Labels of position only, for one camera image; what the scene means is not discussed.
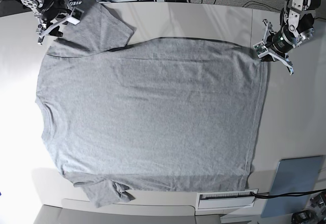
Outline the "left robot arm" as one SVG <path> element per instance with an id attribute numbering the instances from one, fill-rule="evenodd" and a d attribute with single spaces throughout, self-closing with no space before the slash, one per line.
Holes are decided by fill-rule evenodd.
<path id="1" fill-rule="evenodd" d="M 267 19 L 262 41 L 254 45 L 257 56 L 263 62 L 280 61 L 289 73 L 294 73 L 289 51 L 309 41 L 314 33 L 316 10 L 322 0 L 285 0 L 280 13 L 280 29 L 276 32 Z"/>

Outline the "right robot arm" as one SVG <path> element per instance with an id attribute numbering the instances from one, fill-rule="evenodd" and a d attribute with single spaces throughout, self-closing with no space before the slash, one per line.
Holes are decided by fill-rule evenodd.
<path id="1" fill-rule="evenodd" d="M 37 19 L 36 34 L 38 44 L 43 44 L 45 36 L 62 37 L 61 25 L 77 25 L 82 18 L 83 10 L 71 4 L 70 0 L 13 0 L 29 8 Z"/>

